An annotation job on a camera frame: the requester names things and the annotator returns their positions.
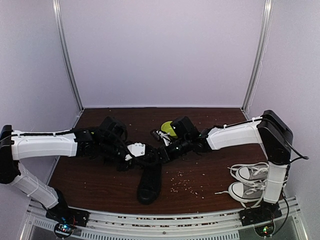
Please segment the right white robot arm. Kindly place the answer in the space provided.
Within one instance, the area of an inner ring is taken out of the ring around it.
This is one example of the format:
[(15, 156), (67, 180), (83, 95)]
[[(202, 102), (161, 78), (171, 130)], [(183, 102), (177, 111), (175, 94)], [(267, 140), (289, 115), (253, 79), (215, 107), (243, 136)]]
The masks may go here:
[(240, 123), (206, 128), (198, 131), (184, 116), (170, 122), (174, 135), (156, 130), (155, 136), (164, 142), (164, 162), (171, 162), (186, 153), (209, 153), (220, 149), (249, 144), (263, 145), (266, 162), (235, 164), (229, 167), (236, 179), (225, 193), (242, 205), (264, 202), (256, 210), (259, 220), (268, 220), (275, 212), (288, 179), (291, 164), (293, 133), (272, 110)]

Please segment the black sneaker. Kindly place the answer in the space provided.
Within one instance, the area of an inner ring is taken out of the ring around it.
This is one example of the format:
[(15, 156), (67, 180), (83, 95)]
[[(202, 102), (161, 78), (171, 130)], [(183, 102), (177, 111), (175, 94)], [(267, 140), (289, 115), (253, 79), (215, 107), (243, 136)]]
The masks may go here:
[(161, 163), (158, 151), (153, 146), (127, 141), (126, 125), (114, 117), (108, 116), (103, 120), (96, 136), (104, 157), (114, 161), (119, 172), (133, 169), (136, 165), (153, 168)]
[(137, 187), (137, 200), (143, 205), (150, 205), (157, 200), (162, 188), (162, 164), (147, 166), (143, 169)]

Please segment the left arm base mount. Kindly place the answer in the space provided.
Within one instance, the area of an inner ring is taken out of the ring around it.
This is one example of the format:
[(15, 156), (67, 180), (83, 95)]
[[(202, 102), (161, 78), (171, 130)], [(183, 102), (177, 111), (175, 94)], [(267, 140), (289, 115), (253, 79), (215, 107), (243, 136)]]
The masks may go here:
[(48, 209), (43, 206), (48, 219), (55, 220), (57, 223), (53, 227), (53, 233), (58, 239), (69, 238), (78, 227), (86, 227), (90, 213), (85, 210), (67, 208), (66, 211)]

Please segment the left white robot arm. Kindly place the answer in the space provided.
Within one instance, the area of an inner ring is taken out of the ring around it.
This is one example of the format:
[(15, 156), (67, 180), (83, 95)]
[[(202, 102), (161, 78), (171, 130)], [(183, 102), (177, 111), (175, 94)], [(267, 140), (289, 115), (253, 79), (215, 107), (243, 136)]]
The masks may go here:
[(5, 125), (0, 133), (0, 182), (15, 186), (27, 196), (40, 202), (61, 222), (72, 218), (63, 194), (44, 184), (20, 163), (34, 157), (99, 157), (117, 162), (125, 171), (135, 164), (151, 165), (153, 147), (141, 143), (126, 143), (121, 127), (107, 129), (91, 127), (58, 132), (23, 132)]

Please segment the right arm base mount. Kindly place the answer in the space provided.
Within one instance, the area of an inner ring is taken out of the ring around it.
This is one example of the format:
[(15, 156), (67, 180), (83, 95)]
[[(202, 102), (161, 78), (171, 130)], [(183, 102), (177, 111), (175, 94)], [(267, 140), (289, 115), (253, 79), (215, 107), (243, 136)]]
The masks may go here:
[(247, 207), (239, 212), (243, 227), (253, 226), (255, 233), (260, 237), (271, 237), (276, 230), (274, 220), (282, 216), (278, 203), (262, 203), (257, 207)]

